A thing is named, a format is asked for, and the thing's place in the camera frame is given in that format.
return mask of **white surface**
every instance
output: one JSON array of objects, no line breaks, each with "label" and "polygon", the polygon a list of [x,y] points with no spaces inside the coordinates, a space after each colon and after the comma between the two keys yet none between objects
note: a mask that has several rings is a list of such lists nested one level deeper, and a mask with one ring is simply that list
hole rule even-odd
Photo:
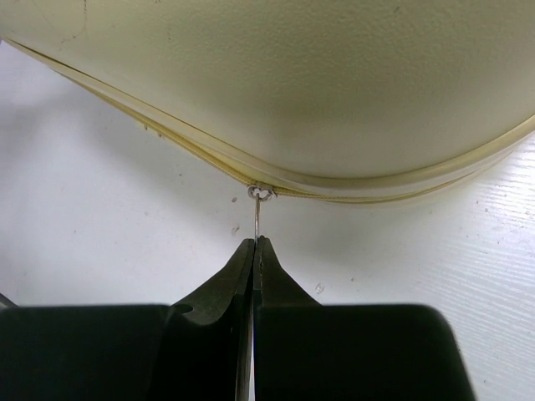
[{"label": "white surface", "polygon": [[[252,236],[245,188],[5,43],[0,152],[0,292],[16,303],[174,302]],[[479,398],[531,401],[534,206],[530,140],[403,205],[270,201],[262,233],[320,302],[437,307]]]}]

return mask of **scratch mark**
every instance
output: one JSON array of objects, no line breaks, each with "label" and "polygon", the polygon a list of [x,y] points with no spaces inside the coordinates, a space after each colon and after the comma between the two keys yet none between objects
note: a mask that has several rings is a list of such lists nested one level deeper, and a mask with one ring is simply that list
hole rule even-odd
[{"label": "scratch mark", "polygon": [[325,286],[321,282],[319,282],[318,285],[316,286],[316,293],[321,294],[324,290],[325,290]]},{"label": "scratch mark", "polygon": [[85,33],[85,35],[87,36],[87,0],[84,0],[84,25],[82,26],[82,28],[79,30],[78,33],[75,33],[71,38],[69,39],[62,39],[61,41],[61,44],[64,44],[64,43],[68,43],[70,42],[71,40],[74,40],[76,39],[79,35],[81,35],[82,33]]},{"label": "scratch mark", "polygon": [[43,17],[43,19],[47,22],[47,24],[50,25],[53,31],[56,32],[58,35],[61,35],[61,33],[59,33],[58,29],[56,29],[54,24],[51,23],[50,20],[47,18],[47,16],[44,14],[44,11],[41,9],[41,7],[37,5],[35,0],[32,0],[32,4],[38,9],[39,13],[41,14],[41,17]]}]

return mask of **metal hook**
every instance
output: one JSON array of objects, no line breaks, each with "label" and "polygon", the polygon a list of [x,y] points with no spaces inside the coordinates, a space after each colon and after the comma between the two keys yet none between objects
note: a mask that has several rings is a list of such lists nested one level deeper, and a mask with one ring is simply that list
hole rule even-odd
[{"label": "metal hook", "polygon": [[254,208],[254,241],[258,242],[260,236],[260,203],[269,201],[274,195],[277,196],[273,187],[266,184],[257,183],[256,185],[250,185],[247,188],[247,193],[250,198],[255,200]]}]

